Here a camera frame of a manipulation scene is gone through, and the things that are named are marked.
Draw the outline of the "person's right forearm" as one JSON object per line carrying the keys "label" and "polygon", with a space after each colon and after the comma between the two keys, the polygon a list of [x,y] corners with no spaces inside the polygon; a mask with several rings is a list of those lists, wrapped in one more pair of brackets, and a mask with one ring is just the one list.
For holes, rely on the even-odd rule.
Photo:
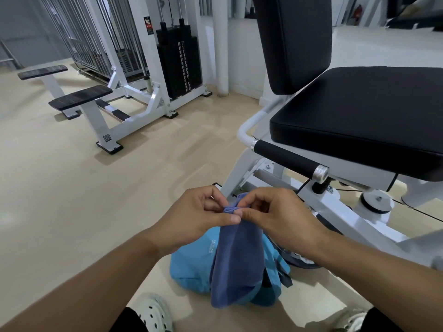
{"label": "person's right forearm", "polygon": [[404,332],[443,332],[443,272],[324,230],[311,259],[352,286]]}

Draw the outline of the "white pillar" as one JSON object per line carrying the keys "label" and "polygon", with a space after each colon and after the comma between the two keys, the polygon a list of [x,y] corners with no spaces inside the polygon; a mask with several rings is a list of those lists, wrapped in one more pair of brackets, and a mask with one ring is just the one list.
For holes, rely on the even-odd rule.
{"label": "white pillar", "polygon": [[229,95],[228,0],[212,0],[217,92]]}

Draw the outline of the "person's left hand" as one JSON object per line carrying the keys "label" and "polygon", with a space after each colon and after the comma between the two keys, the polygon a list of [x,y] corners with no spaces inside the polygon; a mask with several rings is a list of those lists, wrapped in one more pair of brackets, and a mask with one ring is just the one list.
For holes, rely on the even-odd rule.
{"label": "person's left hand", "polygon": [[209,213],[225,213],[227,199],[214,185],[187,189],[169,210],[147,230],[147,237],[161,257],[202,237],[209,229]]}

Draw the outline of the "black adjustment knob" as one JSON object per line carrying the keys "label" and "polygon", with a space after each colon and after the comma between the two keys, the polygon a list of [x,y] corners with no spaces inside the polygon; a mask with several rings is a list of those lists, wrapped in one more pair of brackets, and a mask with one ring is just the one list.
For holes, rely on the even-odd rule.
{"label": "black adjustment knob", "polygon": [[315,194],[322,195],[325,191],[330,189],[330,184],[332,181],[334,181],[334,179],[328,177],[323,183],[314,182],[311,189]]}

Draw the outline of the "person's left forearm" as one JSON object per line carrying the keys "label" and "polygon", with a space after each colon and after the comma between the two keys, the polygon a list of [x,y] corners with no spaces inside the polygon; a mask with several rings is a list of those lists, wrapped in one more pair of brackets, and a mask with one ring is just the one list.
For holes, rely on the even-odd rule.
{"label": "person's left forearm", "polygon": [[155,264],[171,252],[136,234],[0,327],[0,332],[108,332]]}

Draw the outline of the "black back pad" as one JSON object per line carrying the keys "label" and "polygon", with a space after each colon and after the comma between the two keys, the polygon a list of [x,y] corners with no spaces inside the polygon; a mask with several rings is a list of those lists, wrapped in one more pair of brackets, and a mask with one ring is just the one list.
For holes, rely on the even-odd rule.
{"label": "black back pad", "polygon": [[253,0],[253,4],[275,95],[295,94],[329,68],[331,0]]}

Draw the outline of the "metal bar railing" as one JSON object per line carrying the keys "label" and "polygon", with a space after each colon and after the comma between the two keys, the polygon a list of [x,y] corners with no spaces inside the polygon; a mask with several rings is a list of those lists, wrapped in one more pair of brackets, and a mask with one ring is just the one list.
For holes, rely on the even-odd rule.
{"label": "metal bar railing", "polygon": [[[77,68],[109,81],[112,66],[87,0],[40,0]],[[91,0],[98,6],[126,78],[149,78],[146,59],[128,0]]]}

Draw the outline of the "black foot pad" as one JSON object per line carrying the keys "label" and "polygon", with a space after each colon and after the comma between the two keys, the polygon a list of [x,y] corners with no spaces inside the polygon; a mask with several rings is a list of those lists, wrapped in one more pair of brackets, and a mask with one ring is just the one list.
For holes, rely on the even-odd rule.
{"label": "black foot pad", "polygon": [[55,110],[64,111],[100,99],[111,93],[113,93],[113,89],[104,85],[95,85],[53,99],[48,104]]}
{"label": "black foot pad", "polygon": [[49,75],[53,75],[60,72],[65,72],[68,70],[68,67],[65,65],[55,65],[44,68],[37,68],[30,71],[19,72],[17,74],[20,80],[28,80],[33,78],[45,77]]}

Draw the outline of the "blue cloth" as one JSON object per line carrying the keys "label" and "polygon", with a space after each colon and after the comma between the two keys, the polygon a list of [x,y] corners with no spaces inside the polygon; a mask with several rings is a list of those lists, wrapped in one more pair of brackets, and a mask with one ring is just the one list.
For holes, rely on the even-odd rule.
{"label": "blue cloth", "polygon": [[210,273],[210,301],[214,308],[245,305],[262,287],[265,258],[263,230],[254,223],[221,227]]}

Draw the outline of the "white clog shoe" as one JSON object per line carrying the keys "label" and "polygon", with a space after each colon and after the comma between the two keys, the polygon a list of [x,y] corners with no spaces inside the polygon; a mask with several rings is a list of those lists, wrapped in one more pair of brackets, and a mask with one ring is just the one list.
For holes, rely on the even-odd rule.
{"label": "white clog shoe", "polygon": [[143,293],[129,307],[136,312],[147,332],[174,332],[172,315],[161,296]]}
{"label": "white clog shoe", "polygon": [[360,332],[368,311],[352,309],[344,312],[330,332]]}

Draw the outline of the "grey wall handrail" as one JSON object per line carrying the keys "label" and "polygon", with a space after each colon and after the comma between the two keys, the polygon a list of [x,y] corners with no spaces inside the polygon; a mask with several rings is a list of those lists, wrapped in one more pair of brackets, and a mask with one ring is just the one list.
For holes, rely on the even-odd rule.
{"label": "grey wall handrail", "polygon": [[6,56],[4,59],[0,59],[0,63],[12,63],[15,69],[17,70],[24,68],[24,66],[13,55],[13,53],[11,52],[11,50],[8,48],[8,46],[1,37],[0,37],[0,50],[2,50]]}

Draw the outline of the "black seat pad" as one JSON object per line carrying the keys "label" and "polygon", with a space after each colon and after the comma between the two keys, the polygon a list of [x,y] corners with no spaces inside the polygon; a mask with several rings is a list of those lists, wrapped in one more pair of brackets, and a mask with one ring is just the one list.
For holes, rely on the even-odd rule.
{"label": "black seat pad", "polygon": [[271,139],[443,181],[443,68],[331,68],[270,120]]}

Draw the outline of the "person's right hand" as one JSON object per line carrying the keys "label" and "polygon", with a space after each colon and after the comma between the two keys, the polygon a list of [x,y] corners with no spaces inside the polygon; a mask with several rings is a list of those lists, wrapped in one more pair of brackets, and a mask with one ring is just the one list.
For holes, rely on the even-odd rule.
{"label": "person's right hand", "polygon": [[264,213],[263,223],[254,224],[281,248],[320,263],[318,249],[330,230],[312,214],[294,191],[260,187],[239,201],[234,214],[239,216],[239,209],[244,207]]}

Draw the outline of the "white seat machine frame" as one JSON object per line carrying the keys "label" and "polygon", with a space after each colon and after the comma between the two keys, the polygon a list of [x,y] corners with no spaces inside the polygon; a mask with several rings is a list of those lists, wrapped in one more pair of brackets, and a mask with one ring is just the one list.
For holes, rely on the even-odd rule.
{"label": "white seat machine frame", "polygon": [[[389,161],[380,150],[364,161],[344,159],[338,155],[339,150],[345,148],[337,141],[328,145],[329,137],[323,138],[319,144],[326,145],[331,154],[275,142],[265,124],[294,98],[296,96],[276,97],[241,125],[237,138],[246,149],[223,184],[222,193],[230,196],[238,190],[250,191],[262,186],[294,190],[315,215],[319,214],[352,240],[443,271],[443,229],[409,238],[388,225],[374,224],[355,213],[361,193],[373,190],[388,193],[396,180],[406,184],[401,204],[409,208],[416,209],[433,199],[443,201],[443,163],[437,166],[435,173],[428,170],[424,161],[416,162],[416,168],[408,168],[414,159],[422,159],[408,154],[405,160],[394,163],[393,167],[382,168]],[[317,195],[311,189],[313,180],[255,153],[251,146],[259,139],[329,167],[329,177],[334,179],[330,189]]]}

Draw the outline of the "light blue bag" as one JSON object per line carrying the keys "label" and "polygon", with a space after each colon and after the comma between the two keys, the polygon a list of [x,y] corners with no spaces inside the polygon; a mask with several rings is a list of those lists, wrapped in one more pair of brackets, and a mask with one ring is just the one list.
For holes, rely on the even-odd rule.
{"label": "light blue bag", "polygon": [[[195,242],[181,247],[171,255],[170,276],[181,287],[197,293],[210,294],[210,273],[219,240],[220,227],[209,229]],[[265,270],[262,287],[252,304],[273,306],[282,286],[291,287],[290,267],[269,238],[263,234]]]}

